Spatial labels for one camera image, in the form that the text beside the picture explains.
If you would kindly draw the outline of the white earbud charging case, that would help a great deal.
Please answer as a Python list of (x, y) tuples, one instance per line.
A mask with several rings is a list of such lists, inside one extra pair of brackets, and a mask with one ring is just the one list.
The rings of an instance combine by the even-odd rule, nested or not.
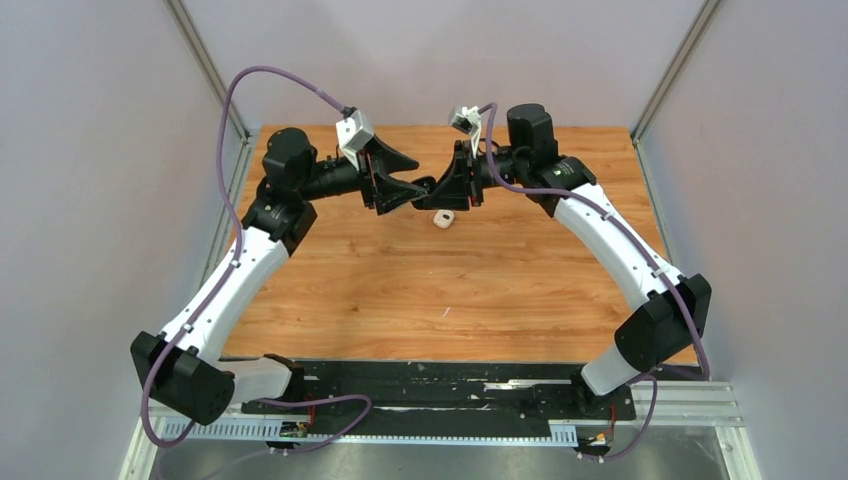
[(452, 210), (438, 210), (433, 217), (433, 223), (441, 229), (447, 229), (455, 221), (455, 213)]

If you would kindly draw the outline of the black earbud charging case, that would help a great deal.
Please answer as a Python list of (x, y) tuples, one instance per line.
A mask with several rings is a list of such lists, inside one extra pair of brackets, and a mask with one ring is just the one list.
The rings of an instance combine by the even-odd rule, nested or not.
[(437, 180), (432, 176), (424, 176), (417, 178), (412, 181), (412, 183), (422, 189), (424, 189), (427, 194), (431, 194), (435, 187), (438, 185)]

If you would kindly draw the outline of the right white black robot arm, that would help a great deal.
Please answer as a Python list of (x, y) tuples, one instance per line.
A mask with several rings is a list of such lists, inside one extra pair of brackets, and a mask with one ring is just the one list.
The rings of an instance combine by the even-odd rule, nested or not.
[(505, 146), (482, 136), (496, 110), (493, 103), (454, 109), (450, 125), (469, 138), (456, 143), (439, 179), (419, 179), (427, 195), (413, 205), (467, 211), (482, 204), (486, 189), (504, 187), (540, 205), (588, 248), (632, 310), (612, 344), (571, 377), (573, 408), (596, 417), (614, 393), (681, 350), (693, 347), (697, 357), (704, 356), (712, 288), (702, 275), (687, 276), (657, 253), (613, 206), (589, 167), (560, 152), (552, 118), (542, 105), (508, 110)]

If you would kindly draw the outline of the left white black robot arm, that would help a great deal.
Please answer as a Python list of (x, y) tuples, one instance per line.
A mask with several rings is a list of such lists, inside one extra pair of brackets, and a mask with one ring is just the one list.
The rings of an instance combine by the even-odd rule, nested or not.
[(264, 176), (233, 244), (188, 305), (159, 332), (140, 332), (130, 355), (147, 401), (192, 424), (215, 422), (232, 404), (268, 400), (298, 411), (306, 386), (278, 355), (224, 361), (230, 333), (269, 277), (289, 260), (317, 219), (314, 201), (358, 192), (366, 207), (389, 213), (426, 196), (424, 187), (394, 178), (418, 161), (378, 136), (343, 131), (335, 156), (319, 159), (305, 131), (274, 132), (262, 159)]

